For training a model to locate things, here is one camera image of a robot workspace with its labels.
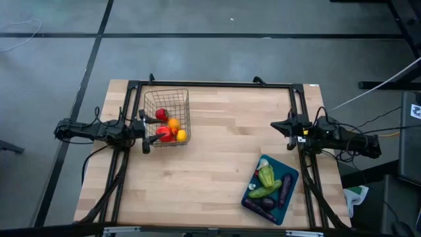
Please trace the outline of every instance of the sticker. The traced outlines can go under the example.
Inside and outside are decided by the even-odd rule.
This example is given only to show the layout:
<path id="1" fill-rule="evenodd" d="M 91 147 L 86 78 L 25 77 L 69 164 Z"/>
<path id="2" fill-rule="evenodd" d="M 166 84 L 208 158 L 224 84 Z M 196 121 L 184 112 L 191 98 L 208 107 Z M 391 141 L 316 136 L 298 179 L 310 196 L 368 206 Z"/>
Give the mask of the sticker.
<path id="1" fill-rule="evenodd" d="M 302 138 L 302 137 L 298 136 L 298 142 L 300 142 L 300 143 L 305 142 L 305 138 Z"/>
<path id="2" fill-rule="evenodd" d="M 410 115 L 414 118 L 421 119 L 421 107 L 412 104 L 410 106 Z"/>

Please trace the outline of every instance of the purple eggplant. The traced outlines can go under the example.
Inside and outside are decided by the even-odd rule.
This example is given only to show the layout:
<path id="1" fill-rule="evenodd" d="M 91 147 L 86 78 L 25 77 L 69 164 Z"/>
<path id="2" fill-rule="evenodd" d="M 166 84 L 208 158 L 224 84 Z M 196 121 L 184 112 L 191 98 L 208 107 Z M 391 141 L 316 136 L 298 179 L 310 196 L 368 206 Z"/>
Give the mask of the purple eggplant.
<path id="1" fill-rule="evenodd" d="M 251 198 L 246 198 L 244 200 L 244 206 L 248 207 L 250 210 L 254 211 L 255 213 L 261 215 L 262 217 L 268 219 L 269 221 L 272 221 L 273 223 L 277 223 L 278 220 L 275 218 L 272 214 L 265 211 L 260 207 L 255 201 L 253 201 Z"/>
<path id="2" fill-rule="evenodd" d="M 278 196 L 279 209 L 281 209 L 285 205 L 285 202 L 287 201 L 287 196 L 291 189 L 292 181 L 293 181 L 293 177 L 292 177 L 292 174 L 290 173 L 285 174 L 285 176 L 282 178 L 282 187 L 279 191 L 279 196 Z"/>
<path id="3" fill-rule="evenodd" d="M 271 211 L 276 207 L 276 200 L 271 197 L 257 199 L 256 202 L 265 211 Z"/>

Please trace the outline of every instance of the orange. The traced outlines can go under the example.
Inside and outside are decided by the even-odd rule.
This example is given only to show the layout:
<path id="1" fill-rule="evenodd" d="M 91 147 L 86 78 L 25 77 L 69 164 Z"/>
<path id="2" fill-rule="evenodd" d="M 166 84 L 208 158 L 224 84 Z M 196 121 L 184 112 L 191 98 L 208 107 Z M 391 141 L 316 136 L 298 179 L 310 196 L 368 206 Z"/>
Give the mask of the orange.
<path id="1" fill-rule="evenodd" d="M 179 130 L 177 133 L 177 142 L 184 142 L 187 140 L 187 133 L 185 130 Z"/>
<path id="2" fill-rule="evenodd" d="M 168 121 L 168 126 L 171 129 L 180 129 L 180 121 L 176 118 L 170 118 Z"/>

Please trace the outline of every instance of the gray floor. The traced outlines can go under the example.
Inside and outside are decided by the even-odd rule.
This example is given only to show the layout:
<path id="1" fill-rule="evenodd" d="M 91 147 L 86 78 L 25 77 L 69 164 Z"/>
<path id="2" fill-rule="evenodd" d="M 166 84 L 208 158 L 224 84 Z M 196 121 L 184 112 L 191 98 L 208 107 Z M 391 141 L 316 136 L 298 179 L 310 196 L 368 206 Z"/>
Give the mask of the gray floor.
<path id="1" fill-rule="evenodd" d="M 0 24 L 39 18 L 42 32 L 96 33 L 107 5 L 95 1 L 0 2 Z M 31 32 L 34 25 L 0 28 Z M 115 0 L 108 33 L 315 33 L 398 34 L 385 5 L 328 0 Z M 0 38 L 0 48 L 24 39 Z M 0 228 L 28 226 L 51 169 L 58 142 L 56 123 L 67 117 L 82 81 L 93 39 L 37 38 L 0 53 L 0 140 L 25 154 L 0 153 Z M 82 103 L 80 121 L 102 106 L 110 79 L 210 80 L 320 84 L 332 108 L 362 91 L 360 80 L 382 81 L 414 60 L 403 40 L 324 39 L 103 39 Z M 376 91 L 334 111 L 342 122 L 360 124 L 401 102 L 401 92 Z M 394 113 L 364 129 L 399 123 Z M 356 159 L 360 169 L 397 159 L 399 137 L 382 138 L 378 160 Z M 71 145 L 48 225 L 72 222 L 80 193 L 82 162 L 89 145 Z"/>

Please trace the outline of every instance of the wooden tabletop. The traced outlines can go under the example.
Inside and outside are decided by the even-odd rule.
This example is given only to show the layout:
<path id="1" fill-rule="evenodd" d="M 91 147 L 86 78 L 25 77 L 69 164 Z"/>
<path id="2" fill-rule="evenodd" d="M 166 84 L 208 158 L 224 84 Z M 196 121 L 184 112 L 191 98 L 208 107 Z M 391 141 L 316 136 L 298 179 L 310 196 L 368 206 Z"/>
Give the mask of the wooden tabletop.
<path id="1" fill-rule="evenodd" d="M 127 83 L 127 80 L 111 80 L 101 120 L 117 119 Z M 307 229 L 302 177 L 281 226 L 241 206 L 262 154 L 293 167 L 301 175 L 297 150 L 288 151 L 287 139 L 270 127 L 271 122 L 287 118 L 291 107 L 288 90 L 144 86 L 140 107 L 145 92 L 174 88 L 189 90 L 191 139 L 182 147 L 151 148 L 148 155 L 142 154 L 141 142 L 135 144 L 130 151 L 118 223 Z M 313 120 L 316 110 L 323 105 L 320 88 L 306 84 L 304 89 L 309 117 Z M 93 149 L 103 145 L 95 142 Z M 111 156 L 112 149 L 105 149 L 90 159 L 75 220 L 83 218 L 104 192 Z M 350 226 L 337 163 L 323 154 L 317 160 L 324 197 Z M 314 196 L 313 205 L 316 223 L 321 226 Z M 112 206 L 109 205 L 106 220 L 111 218 Z"/>

